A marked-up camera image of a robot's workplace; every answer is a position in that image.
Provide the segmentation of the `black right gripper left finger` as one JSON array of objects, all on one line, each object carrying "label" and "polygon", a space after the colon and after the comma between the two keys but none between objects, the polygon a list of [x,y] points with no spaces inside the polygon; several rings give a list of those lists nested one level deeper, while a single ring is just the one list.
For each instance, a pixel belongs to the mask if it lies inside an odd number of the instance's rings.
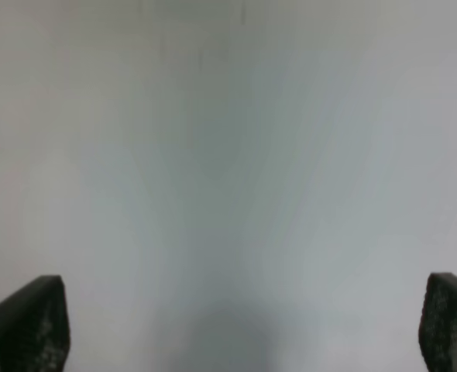
[{"label": "black right gripper left finger", "polygon": [[0,302],[0,371],[62,371],[69,352],[60,275],[39,276]]}]

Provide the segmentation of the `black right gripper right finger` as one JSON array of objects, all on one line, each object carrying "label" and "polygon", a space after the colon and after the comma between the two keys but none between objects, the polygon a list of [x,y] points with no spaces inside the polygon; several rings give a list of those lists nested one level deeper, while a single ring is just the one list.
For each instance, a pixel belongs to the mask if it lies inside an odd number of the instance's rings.
[{"label": "black right gripper right finger", "polygon": [[428,277],[418,343],[430,372],[457,372],[457,276]]}]

